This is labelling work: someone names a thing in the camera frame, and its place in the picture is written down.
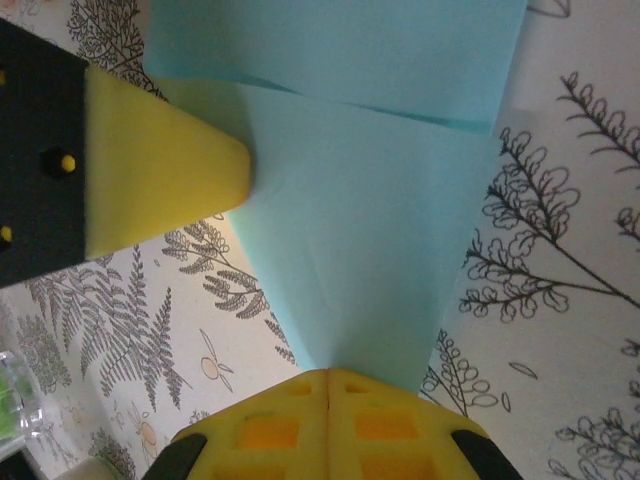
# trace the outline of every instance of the folded paper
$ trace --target folded paper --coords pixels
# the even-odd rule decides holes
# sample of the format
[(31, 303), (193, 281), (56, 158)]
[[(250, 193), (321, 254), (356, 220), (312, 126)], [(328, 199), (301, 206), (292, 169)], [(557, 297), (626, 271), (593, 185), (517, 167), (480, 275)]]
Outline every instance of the folded paper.
[(525, 0), (161, 0), (145, 62), (490, 133), (525, 8)]

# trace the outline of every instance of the yellow foam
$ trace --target yellow foam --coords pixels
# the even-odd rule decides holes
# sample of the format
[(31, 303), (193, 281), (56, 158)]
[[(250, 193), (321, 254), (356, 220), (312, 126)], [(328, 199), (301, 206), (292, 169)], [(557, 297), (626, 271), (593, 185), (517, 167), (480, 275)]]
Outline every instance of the yellow foam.
[(472, 480), (451, 433), (471, 420), (348, 370), (315, 370), (181, 431), (207, 444), (189, 480)]
[(207, 437), (189, 480), (326, 480), (326, 382), (308, 372), (179, 432)]
[(240, 142), (93, 66), (86, 115), (87, 258), (247, 198), (250, 159)]
[(0, 239), (4, 240), (7, 243), (11, 243), (13, 240), (13, 230), (10, 227), (2, 226), (0, 227)]

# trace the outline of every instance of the black plastic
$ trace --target black plastic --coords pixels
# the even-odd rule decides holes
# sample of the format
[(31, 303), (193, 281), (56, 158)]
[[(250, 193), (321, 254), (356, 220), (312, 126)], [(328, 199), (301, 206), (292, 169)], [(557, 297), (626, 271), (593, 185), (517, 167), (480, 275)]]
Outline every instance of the black plastic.
[(498, 446), (488, 438), (470, 430), (451, 434), (458, 448), (480, 477), (480, 480), (523, 480)]
[[(0, 288), (84, 261), (85, 70), (87, 62), (0, 19)], [(60, 148), (71, 175), (43, 168)]]
[(186, 480), (207, 444), (207, 437), (194, 433), (166, 447), (142, 480)]

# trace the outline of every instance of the yellow dot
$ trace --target yellow dot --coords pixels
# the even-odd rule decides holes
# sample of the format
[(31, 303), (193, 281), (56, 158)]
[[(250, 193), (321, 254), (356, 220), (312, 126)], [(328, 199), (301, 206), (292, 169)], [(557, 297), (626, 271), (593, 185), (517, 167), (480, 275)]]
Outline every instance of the yellow dot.
[(76, 159), (71, 155), (65, 155), (64, 157), (62, 157), (60, 165), (65, 172), (71, 173), (76, 169)]
[(11, 243), (13, 232), (10, 227), (0, 227), (0, 238), (7, 243)]

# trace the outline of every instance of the square hole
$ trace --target square hole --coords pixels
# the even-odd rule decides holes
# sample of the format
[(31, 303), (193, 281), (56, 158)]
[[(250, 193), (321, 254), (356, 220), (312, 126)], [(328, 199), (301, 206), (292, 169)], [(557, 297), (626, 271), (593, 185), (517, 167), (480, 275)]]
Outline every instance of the square hole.
[(285, 480), (284, 467), (227, 469), (215, 472), (211, 480)]
[(364, 480), (442, 480), (428, 457), (409, 455), (362, 455)]
[(361, 440), (398, 440), (420, 436), (411, 412), (386, 408), (358, 413), (356, 435)]
[(247, 418), (236, 448), (295, 448), (299, 427), (295, 417), (267, 414)]

